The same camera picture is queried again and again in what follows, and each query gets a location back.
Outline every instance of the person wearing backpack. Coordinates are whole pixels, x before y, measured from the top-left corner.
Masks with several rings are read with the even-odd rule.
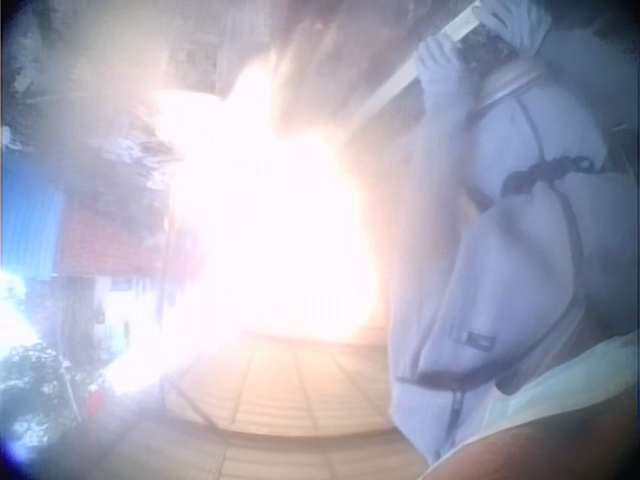
[[[389,364],[391,415],[435,476],[465,446],[616,401],[637,379],[637,185],[607,170],[598,99],[584,98],[609,95],[611,115],[637,128],[637,108],[618,101],[633,101],[635,85],[637,106],[637,67],[634,77],[627,57],[583,32],[553,31],[529,0],[485,0],[476,15],[548,73],[478,111],[455,44],[419,47],[426,113],[401,212]],[[565,70],[558,51],[571,56]],[[581,78],[598,62],[610,78]],[[474,191],[485,201],[461,227]]]

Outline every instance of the hand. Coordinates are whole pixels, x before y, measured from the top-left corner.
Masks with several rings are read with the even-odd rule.
[[[427,38],[418,47],[415,62],[427,115],[442,119],[470,113],[471,78],[451,38],[444,34]]]
[[[551,27],[551,16],[532,0],[482,0],[473,13],[526,57],[535,55]]]

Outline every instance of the wooden beam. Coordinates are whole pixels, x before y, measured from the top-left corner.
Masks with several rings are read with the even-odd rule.
[[[474,2],[460,15],[447,24],[440,33],[446,33],[455,42],[460,41],[467,33],[479,24],[471,9],[477,5]],[[413,55],[351,116],[344,135],[343,142],[353,135],[367,120],[378,113],[396,95],[404,90],[417,77]]]

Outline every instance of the gloved hand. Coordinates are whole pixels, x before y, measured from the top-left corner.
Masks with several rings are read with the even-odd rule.
[[[469,71],[453,40],[444,34],[427,38],[418,47],[415,62],[427,116],[464,120],[475,98]]]
[[[526,57],[535,55],[551,27],[551,16],[531,0],[482,0],[473,13]]]

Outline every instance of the person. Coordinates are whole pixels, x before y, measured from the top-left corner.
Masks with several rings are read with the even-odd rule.
[[[584,465],[603,478],[633,444],[613,425],[634,411],[638,211],[634,182],[606,171],[592,109],[637,128],[637,67],[590,34],[555,31],[529,0],[484,0],[475,14],[548,75],[478,114],[455,44],[419,47],[425,117],[391,295],[391,415],[432,465],[426,478],[589,478]],[[461,228],[469,187],[489,203]],[[567,415],[619,448],[582,461],[597,437],[548,434]]]

